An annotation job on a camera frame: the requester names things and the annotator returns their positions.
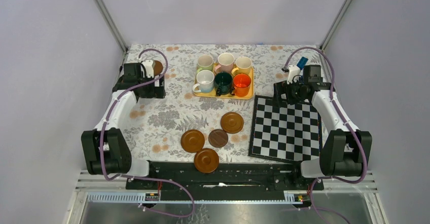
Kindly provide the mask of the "brown coaster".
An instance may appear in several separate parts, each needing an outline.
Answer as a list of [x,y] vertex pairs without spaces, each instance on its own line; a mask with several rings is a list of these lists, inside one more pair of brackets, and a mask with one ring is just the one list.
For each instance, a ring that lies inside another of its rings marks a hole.
[[163,72],[163,64],[158,60],[154,60],[153,71],[155,76],[161,74]]
[[240,132],[244,126],[243,117],[236,112],[228,112],[221,117],[221,128],[230,134]]
[[194,157],[194,165],[199,172],[211,173],[219,166],[219,156],[217,152],[210,148],[203,148]]
[[191,129],[181,136],[181,147],[189,153],[196,153],[203,149],[205,138],[199,130]]

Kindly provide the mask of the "white and blue mug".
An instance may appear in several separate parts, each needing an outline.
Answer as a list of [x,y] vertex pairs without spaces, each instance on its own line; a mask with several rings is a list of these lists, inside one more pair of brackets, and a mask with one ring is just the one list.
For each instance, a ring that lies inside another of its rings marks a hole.
[[192,87],[194,93],[210,93],[214,88],[214,73],[202,70],[196,75],[196,84]]

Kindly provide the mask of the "dark wood grain coaster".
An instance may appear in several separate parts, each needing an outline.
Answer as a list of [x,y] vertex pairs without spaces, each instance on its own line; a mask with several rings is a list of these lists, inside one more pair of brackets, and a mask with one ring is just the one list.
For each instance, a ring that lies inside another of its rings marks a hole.
[[222,129],[214,129],[208,136],[209,144],[213,147],[221,148],[228,143],[228,134]]

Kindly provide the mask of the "brown coaster bottom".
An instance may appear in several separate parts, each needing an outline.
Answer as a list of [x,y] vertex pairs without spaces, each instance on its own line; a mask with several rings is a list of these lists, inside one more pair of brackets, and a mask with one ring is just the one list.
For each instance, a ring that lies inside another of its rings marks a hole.
[[217,152],[210,148],[203,148],[194,157],[194,165],[199,172],[211,173],[219,166],[219,156]]

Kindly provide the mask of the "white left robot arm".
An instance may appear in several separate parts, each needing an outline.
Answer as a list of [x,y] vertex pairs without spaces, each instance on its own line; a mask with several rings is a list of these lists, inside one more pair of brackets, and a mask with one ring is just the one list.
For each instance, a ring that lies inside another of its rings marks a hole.
[[91,175],[125,174],[138,176],[145,189],[157,184],[156,173],[147,160],[135,159],[127,145],[123,130],[127,114],[140,98],[164,98],[163,65],[147,59],[125,63],[112,89],[112,99],[102,120],[92,130],[84,131],[81,143],[87,170]]

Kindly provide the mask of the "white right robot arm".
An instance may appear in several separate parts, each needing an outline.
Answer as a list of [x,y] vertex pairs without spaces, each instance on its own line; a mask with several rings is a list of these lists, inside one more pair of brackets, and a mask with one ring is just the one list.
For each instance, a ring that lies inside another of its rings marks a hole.
[[274,105],[308,101],[328,131],[319,158],[302,161],[300,170],[291,175],[293,187],[302,190],[311,183],[311,178],[347,181],[348,177],[357,176],[358,181],[362,181],[372,145],[370,132],[360,130],[347,116],[333,84],[323,81],[321,66],[286,65],[282,71],[287,72],[288,77],[274,84]]

